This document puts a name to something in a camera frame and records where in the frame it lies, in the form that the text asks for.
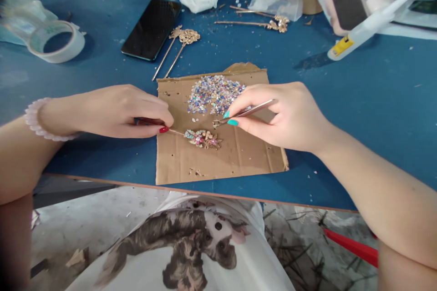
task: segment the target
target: cardboard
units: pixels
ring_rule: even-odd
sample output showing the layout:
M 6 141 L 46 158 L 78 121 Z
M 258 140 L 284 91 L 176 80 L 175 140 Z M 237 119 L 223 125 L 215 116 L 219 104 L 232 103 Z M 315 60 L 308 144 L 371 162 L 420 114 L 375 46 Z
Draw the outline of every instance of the cardboard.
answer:
M 318 0 L 304 0 L 302 13 L 304 15 L 315 15 L 322 12 L 322 7 Z
M 230 80 L 245 85 L 269 82 L 267 70 L 260 70 L 251 63 L 234 64 L 221 73 L 158 79 L 158 97 L 168 103 L 174 117 L 172 130 L 181 133 L 187 129 L 214 131 L 212 121 L 221 119 L 221 116 L 211 115 L 209 112 L 205 114 L 187 112 L 186 101 L 191 95 L 191 88 L 206 75 L 224 75 Z M 271 114 L 271 111 L 264 110 L 257 116 L 268 120 L 269 113 Z M 269 145 L 231 125 L 220 126 L 215 132 L 218 138 L 223 140 L 219 150 L 198 148 L 183 136 L 171 131 L 158 135 L 156 184 L 165 185 L 289 170 L 284 149 Z

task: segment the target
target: white t-shirt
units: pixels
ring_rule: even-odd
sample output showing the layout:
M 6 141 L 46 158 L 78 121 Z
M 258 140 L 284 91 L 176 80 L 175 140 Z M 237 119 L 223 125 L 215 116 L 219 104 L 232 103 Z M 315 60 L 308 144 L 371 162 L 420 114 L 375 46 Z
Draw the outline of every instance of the white t-shirt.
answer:
M 171 192 L 67 291 L 294 291 L 264 236 L 261 205 Z

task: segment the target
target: concrete floor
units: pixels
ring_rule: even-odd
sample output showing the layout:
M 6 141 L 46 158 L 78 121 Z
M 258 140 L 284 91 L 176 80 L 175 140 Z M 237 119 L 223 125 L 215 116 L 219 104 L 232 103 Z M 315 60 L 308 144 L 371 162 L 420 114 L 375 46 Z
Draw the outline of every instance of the concrete floor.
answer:
M 47 258 L 50 268 L 32 279 L 29 290 L 66 289 L 82 270 L 81 265 L 65 266 L 76 249 L 89 247 L 92 262 L 152 214 L 167 195 L 168 191 L 124 186 L 40 208 L 40 223 L 32 232 L 32 265 Z M 374 267 L 360 260 L 348 267 L 355 256 L 325 240 L 318 226 L 324 213 L 264 206 L 265 235 L 296 290 L 377 290 Z M 328 211 L 324 222 L 335 232 L 376 247 L 359 214 Z

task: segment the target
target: pink bead bracelet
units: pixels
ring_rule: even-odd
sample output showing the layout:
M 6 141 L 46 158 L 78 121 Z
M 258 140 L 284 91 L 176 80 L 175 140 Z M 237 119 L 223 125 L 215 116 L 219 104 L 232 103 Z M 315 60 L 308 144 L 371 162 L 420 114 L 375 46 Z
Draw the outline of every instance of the pink bead bracelet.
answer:
M 29 125 L 32 131 L 35 131 L 36 135 L 43 136 L 45 139 L 48 140 L 66 142 L 77 138 L 79 136 L 78 133 L 69 136 L 59 136 L 59 135 L 53 135 L 41 127 L 41 125 L 38 122 L 38 111 L 43 105 L 48 103 L 50 100 L 51 98 L 44 98 L 32 102 L 29 105 L 29 107 L 25 110 L 26 114 L 24 115 L 24 118 L 26 120 L 26 124 Z

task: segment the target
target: sequin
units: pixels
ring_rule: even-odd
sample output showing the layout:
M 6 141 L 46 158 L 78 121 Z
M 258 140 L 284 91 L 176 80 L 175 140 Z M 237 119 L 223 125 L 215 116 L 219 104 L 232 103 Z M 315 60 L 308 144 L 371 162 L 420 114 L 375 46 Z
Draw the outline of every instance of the sequin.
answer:
M 223 75 L 204 76 L 191 89 L 188 113 L 206 113 L 211 105 L 210 114 L 224 115 L 235 98 L 246 88 L 240 82 L 234 82 Z

